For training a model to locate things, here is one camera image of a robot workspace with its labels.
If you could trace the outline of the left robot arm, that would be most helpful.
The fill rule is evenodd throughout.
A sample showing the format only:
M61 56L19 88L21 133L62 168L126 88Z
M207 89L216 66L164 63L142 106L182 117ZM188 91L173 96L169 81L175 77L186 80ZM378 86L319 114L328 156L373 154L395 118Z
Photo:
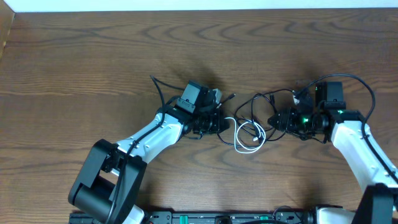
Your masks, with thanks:
M73 183L68 202L98 223L142 223L136 205L147 165L188 133L201 139L229 128L221 110L222 92L189 81L182 95L162 100L154 119L116 143L100 139Z

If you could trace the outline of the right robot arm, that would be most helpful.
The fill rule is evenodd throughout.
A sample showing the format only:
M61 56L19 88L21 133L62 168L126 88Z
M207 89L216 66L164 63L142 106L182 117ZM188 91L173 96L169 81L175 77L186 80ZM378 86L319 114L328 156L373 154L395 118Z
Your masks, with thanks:
M356 211L321 205L305 214L304 223L392 223L397 211L397 167L373 138L364 116L349 110L340 82L315 85L315 98L308 91L294 94L295 106L280 110L267 122L273 128L303 141L317 134L331 142L347 161L363 191Z

